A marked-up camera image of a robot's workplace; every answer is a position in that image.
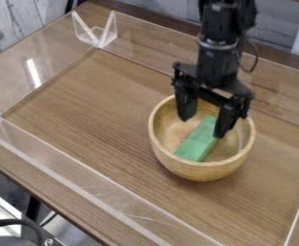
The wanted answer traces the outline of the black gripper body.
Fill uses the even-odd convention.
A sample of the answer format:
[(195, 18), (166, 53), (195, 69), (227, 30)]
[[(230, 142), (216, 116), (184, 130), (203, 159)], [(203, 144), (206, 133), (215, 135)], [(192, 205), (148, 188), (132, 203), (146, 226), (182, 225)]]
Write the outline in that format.
[(236, 75), (219, 77), (216, 80), (208, 80), (208, 77), (200, 77), (196, 66), (186, 62), (175, 62), (174, 77), (171, 85), (175, 89), (175, 83), (198, 88), (198, 100), (202, 99), (212, 103), (219, 108), (228, 104), (239, 111), (239, 118), (246, 118), (250, 111), (250, 102), (254, 99), (254, 92), (239, 81)]

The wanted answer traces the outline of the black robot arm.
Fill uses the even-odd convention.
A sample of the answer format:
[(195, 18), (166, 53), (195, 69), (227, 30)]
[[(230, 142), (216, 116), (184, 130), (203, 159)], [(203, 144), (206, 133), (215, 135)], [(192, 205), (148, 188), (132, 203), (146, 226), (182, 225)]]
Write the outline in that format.
[(247, 31), (256, 18), (255, 0), (198, 0), (200, 33), (196, 63), (175, 62), (172, 86), (180, 120), (196, 114), (198, 101), (219, 107), (214, 137), (223, 138), (248, 116), (254, 92), (240, 82)]

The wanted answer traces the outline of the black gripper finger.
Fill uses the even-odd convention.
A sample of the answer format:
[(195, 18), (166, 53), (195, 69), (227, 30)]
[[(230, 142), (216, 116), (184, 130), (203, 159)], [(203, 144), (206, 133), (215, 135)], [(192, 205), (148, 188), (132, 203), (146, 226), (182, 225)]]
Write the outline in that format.
[(239, 119), (239, 111), (228, 104), (219, 108), (216, 124), (215, 124), (215, 138), (224, 138), (226, 133), (234, 128)]
[(175, 83), (175, 99), (178, 116), (186, 122), (196, 113), (198, 109), (198, 88)]

